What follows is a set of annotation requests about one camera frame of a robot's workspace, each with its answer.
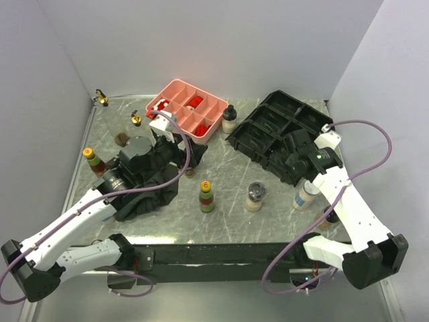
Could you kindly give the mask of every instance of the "black egg crate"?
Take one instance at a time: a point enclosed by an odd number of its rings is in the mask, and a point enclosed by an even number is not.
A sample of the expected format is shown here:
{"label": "black egg crate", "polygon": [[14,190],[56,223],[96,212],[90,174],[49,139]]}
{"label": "black egg crate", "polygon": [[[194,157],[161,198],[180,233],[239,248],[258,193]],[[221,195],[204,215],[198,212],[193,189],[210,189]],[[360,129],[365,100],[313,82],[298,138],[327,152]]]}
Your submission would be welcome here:
{"label": "black egg crate", "polygon": [[289,157],[294,151],[293,147],[288,148],[286,136],[305,129],[313,141],[328,123],[332,123],[330,117],[283,91],[275,91],[226,140],[234,150],[244,153],[282,182],[296,186],[300,178],[291,175],[293,158]]}

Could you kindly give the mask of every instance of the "white wall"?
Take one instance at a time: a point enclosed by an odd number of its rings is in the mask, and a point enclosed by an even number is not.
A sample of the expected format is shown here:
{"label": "white wall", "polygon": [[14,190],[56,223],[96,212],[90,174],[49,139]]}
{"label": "white wall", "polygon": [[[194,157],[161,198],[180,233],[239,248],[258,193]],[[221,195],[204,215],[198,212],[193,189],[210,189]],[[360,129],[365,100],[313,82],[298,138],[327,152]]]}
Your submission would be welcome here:
{"label": "white wall", "polygon": [[[0,245],[59,216],[91,101],[36,0],[0,0]],[[0,260],[0,271],[5,269]],[[11,276],[7,299],[22,292]],[[16,321],[21,305],[0,305]]]}
{"label": "white wall", "polygon": [[[356,180],[377,216],[410,248],[395,287],[407,321],[427,321],[429,282],[429,2],[385,0],[329,104],[336,121],[361,118],[393,140],[385,166]],[[364,125],[343,125],[349,170],[379,160],[383,137]]]}
{"label": "white wall", "polygon": [[382,0],[38,0],[94,95],[329,99]]}

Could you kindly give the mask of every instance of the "brass fitting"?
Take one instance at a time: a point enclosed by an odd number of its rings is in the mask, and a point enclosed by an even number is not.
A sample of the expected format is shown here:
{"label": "brass fitting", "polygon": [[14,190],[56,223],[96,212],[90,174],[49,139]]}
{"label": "brass fitting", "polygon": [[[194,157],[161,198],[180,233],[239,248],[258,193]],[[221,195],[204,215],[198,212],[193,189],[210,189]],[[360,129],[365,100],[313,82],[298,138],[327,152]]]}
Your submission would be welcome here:
{"label": "brass fitting", "polygon": [[102,106],[109,105],[109,98],[106,95],[104,95],[104,93],[100,89],[96,89],[95,93],[99,96],[99,103]]}
{"label": "brass fitting", "polygon": [[137,110],[135,110],[133,113],[131,113],[131,122],[135,126],[141,125],[142,118],[140,115],[137,115]]}

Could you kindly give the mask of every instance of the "red object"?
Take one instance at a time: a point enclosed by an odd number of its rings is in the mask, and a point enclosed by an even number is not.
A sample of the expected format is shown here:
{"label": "red object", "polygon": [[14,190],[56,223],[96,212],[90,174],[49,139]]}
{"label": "red object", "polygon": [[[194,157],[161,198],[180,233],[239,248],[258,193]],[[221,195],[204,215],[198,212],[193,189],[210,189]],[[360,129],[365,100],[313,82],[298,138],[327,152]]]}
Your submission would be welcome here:
{"label": "red object", "polygon": [[201,124],[200,126],[198,126],[198,127],[195,129],[194,134],[195,134],[196,136],[203,136],[203,135],[208,131],[208,129],[210,129],[210,126],[211,126],[211,125],[209,125],[209,126],[205,126],[204,124]]}
{"label": "red object", "polygon": [[197,106],[200,105],[203,98],[201,96],[195,96],[193,99],[191,99],[186,106],[191,106],[196,109]]}
{"label": "red object", "polygon": [[149,111],[147,111],[146,116],[150,119],[154,119],[156,114],[151,114],[150,112],[153,110],[156,111],[162,111],[163,109],[166,108],[166,106],[168,105],[170,101],[166,100],[166,99],[160,99],[155,105],[154,107],[152,107]]}

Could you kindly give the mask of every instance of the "table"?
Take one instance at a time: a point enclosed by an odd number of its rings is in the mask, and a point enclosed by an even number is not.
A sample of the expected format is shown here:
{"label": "table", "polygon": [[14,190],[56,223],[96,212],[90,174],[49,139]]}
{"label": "table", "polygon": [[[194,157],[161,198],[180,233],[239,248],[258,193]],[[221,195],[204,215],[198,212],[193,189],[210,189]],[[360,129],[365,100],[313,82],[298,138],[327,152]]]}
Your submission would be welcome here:
{"label": "table", "polygon": [[[110,107],[118,108],[131,135],[139,135],[139,127],[131,124],[131,112],[145,114],[148,97],[121,97],[110,99]],[[261,99],[228,99],[237,110],[237,122],[241,123],[262,101]],[[323,100],[303,100],[315,109],[328,114]],[[111,137],[100,115],[99,104],[94,106],[86,146],[91,147],[105,161],[115,156],[120,147]],[[122,233],[133,244],[222,244],[290,242],[313,221],[327,205],[320,195],[305,211],[292,206],[292,198],[300,188],[295,188],[274,174],[262,169],[248,157],[225,141],[227,134],[216,130],[207,142],[208,150],[196,168],[192,178],[183,176],[179,181],[176,198],[157,211],[136,218],[93,227],[77,242],[77,246],[89,245],[95,239],[105,239],[113,233]],[[97,179],[84,158],[72,185],[69,206],[77,202]],[[198,207],[199,186],[202,180],[212,183],[215,208],[203,213]],[[248,186],[255,181],[267,187],[267,195],[261,210],[250,213],[244,208]],[[325,237],[340,242],[349,241],[345,228],[340,224],[329,231],[319,231]]]}

